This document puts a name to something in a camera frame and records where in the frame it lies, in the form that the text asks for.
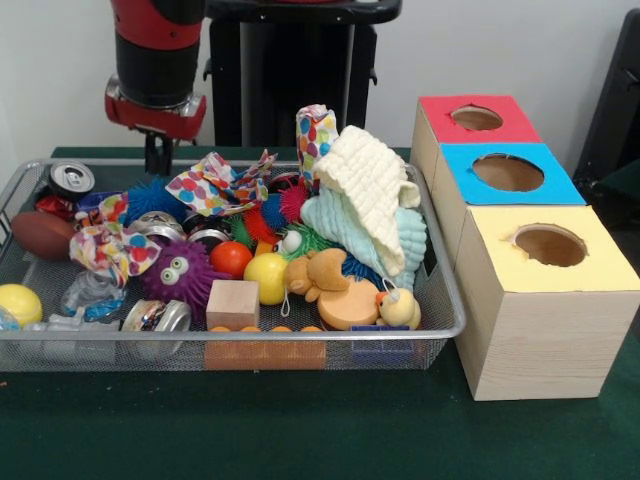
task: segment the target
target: yellow rubber duck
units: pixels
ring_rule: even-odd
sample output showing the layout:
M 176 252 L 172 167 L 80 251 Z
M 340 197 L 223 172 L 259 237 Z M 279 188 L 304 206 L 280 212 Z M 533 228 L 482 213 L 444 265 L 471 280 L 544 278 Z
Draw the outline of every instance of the yellow rubber duck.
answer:
M 420 305 L 406 288 L 394 288 L 390 292 L 378 293 L 376 303 L 382 317 L 376 322 L 378 325 L 391 327 L 409 325 L 411 330 L 420 326 L 422 318 Z

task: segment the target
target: yellow tennis ball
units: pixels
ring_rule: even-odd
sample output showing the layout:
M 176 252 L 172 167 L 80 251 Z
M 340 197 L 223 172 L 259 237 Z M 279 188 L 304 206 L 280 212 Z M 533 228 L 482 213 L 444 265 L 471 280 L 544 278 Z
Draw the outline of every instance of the yellow tennis ball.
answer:
M 258 282 L 260 303 L 278 305 L 284 300 L 284 270 L 287 261 L 278 253 L 254 257 L 244 269 L 244 279 Z
M 23 328 L 42 321 L 42 302 L 35 292 L 23 285 L 0 286 L 0 307 L 4 307 Z

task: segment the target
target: white wall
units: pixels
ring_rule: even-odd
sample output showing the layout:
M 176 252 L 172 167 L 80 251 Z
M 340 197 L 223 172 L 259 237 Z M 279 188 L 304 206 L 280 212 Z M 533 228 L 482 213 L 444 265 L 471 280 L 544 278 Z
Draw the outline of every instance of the white wall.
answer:
M 407 146 L 419 95 L 509 93 L 572 168 L 623 17 L 636 4 L 405 0 L 402 16 L 378 27 L 380 83 L 371 90 L 367 127 Z M 108 0 L 0 2 L 0 185 L 19 162 L 57 145 L 141 145 L 104 115 L 114 71 Z M 210 94 L 201 80 L 196 89 Z M 213 141 L 211 110 L 199 140 Z

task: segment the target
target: blue box top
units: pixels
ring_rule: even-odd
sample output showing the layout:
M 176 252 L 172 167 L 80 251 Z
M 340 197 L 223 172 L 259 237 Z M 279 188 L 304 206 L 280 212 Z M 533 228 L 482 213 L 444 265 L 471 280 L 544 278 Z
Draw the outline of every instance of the blue box top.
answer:
M 441 148 L 470 205 L 586 203 L 544 144 L 443 144 Z

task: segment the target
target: colorful dotted cloth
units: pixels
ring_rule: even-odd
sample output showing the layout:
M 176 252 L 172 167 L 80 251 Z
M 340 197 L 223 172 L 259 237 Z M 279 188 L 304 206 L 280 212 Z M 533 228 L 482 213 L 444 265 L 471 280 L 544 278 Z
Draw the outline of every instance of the colorful dotted cloth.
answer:
M 308 189 L 313 188 L 311 169 L 324 157 L 338 138 L 336 114 L 325 105 L 309 105 L 296 114 L 296 144 L 300 175 Z
M 269 155 L 265 150 L 257 164 L 238 173 L 219 154 L 210 153 L 174 178 L 167 191 L 207 217 L 244 212 L 267 199 L 264 177 L 271 173 L 276 158 L 277 154 Z
M 113 195 L 100 204 L 103 223 L 85 227 L 69 244 L 69 256 L 85 268 L 112 278 L 119 287 L 141 275 L 160 254 L 160 247 L 140 233 L 124 228 L 129 198 Z

